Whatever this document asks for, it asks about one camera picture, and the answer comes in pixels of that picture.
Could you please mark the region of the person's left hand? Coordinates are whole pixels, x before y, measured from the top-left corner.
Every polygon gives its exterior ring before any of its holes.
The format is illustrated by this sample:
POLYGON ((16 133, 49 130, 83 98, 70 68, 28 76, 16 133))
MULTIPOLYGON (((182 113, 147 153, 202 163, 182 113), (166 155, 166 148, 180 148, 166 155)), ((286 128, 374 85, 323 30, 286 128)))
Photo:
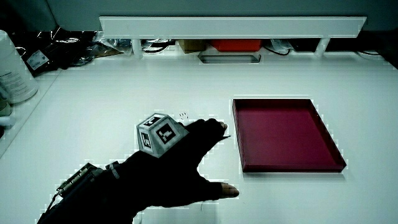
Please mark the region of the person's left hand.
POLYGON ((210 118, 179 126, 188 134, 160 158, 139 151, 121 164, 119 193, 136 212, 150 206, 182 207, 239 195, 232 185, 211 182, 198 173, 203 157, 227 138, 227 124, 210 118))

